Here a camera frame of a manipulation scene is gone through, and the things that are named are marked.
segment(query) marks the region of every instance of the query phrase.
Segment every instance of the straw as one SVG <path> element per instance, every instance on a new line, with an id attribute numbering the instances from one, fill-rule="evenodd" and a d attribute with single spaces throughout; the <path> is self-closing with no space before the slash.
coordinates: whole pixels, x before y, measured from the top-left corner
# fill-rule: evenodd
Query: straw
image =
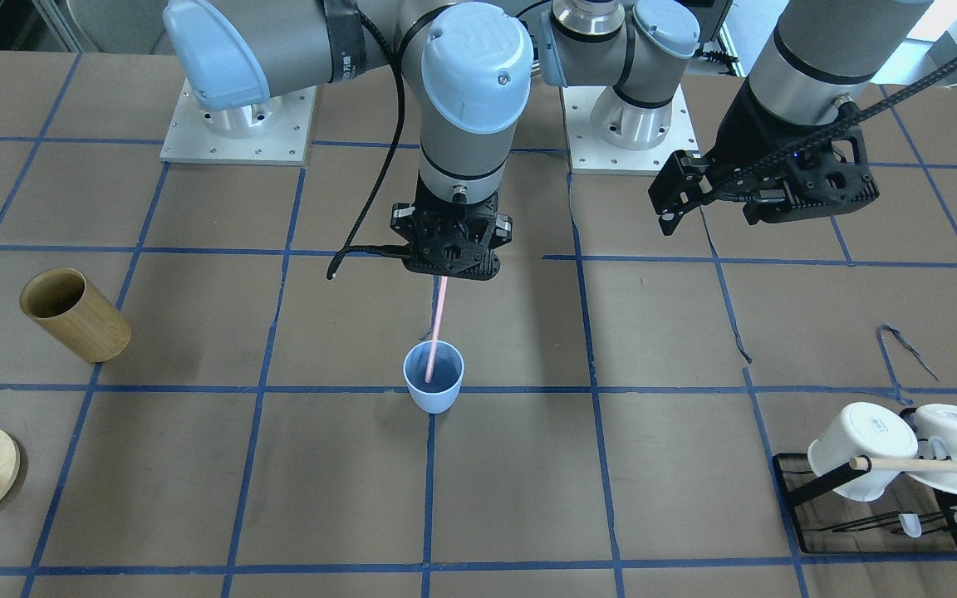
<path id="1" fill-rule="evenodd" d="M 430 379 L 434 377 L 434 353 L 438 350 L 438 333 L 441 332 L 441 314 L 445 309 L 445 288 L 449 286 L 449 279 L 447 277 L 439 277 L 441 279 L 438 287 L 438 306 L 434 310 L 434 330 L 430 333 L 430 353 L 426 357 L 426 376 L 423 377 L 423 381 L 430 383 Z"/>

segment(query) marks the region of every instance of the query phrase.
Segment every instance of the mug handle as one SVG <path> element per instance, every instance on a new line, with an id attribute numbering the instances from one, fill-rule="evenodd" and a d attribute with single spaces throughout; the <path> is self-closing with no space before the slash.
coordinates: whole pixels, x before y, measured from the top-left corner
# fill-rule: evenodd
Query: mug handle
<path id="1" fill-rule="evenodd" d="M 947 458 L 950 458 L 950 452 L 947 451 L 947 443 L 940 436 L 930 436 L 927 439 L 919 440 L 926 443 L 928 447 L 928 451 L 919 449 L 921 458 L 932 458 L 935 459 L 935 461 L 945 461 Z"/>

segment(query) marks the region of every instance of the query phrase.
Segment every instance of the wooden cup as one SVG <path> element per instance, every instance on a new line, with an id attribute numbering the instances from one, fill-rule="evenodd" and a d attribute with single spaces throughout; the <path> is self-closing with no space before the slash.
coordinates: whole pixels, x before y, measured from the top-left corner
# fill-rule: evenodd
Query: wooden cup
<path id="1" fill-rule="evenodd" d="M 120 355 L 132 338 L 132 326 L 117 307 L 73 268 L 34 277 L 20 294 L 20 309 L 90 363 Z"/>

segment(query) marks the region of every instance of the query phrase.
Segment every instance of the black metal rack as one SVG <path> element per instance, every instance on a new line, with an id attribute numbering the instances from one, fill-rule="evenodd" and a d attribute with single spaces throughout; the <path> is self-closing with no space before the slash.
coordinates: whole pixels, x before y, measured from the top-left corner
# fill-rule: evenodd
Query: black metal rack
<path id="1" fill-rule="evenodd" d="M 800 550 L 806 553 L 903 553 L 957 551 L 957 495 L 901 474 L 874 502 L 845 499 L 832 490 L 865 470 L 847 462 L 816 476 L 804 453 L 773 458 L 778 492 L 789 512 Z M 900 515 L 918 515 L 919 537 L 908 537 Z"/>

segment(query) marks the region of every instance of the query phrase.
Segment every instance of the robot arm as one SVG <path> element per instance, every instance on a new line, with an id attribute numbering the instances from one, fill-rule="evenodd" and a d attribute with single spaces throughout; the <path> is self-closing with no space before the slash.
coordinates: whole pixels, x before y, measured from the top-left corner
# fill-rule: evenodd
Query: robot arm
<path id="1" fill-rule="evenodd" d="M 791 0 L 711 151 L 675 151 L 650 186 L 662 232 L 715 200 L 743 203 L 749 224 L 848 214 L 873 202 L 859 122 L 938 81 L 957 58 L 878 105 L 859 110 L 853 98 L 930 4 Z"/>
<path id="2" fill-rule="evenodd" d="M 415 201 L 394 205 L 390 220 L 407 245 L 376 249 L 413 272 L 487 280 L 500 269 L 494 249 L 512 241 L 498 187 L 531 85 L 531 37 L 502 8 L 518 3 L 171 0 L 164 22 L 212 121 L 386 64 L 362 17 L 394 32 L 395 67 L 422 110 L 422 160 Z M 597 131 L 649 149 L 671 125 L 699 24 L 673 0 L 628 4 L 554 0 L 537 37 L 547 83 L 608 86 L 592 115 Z"/>

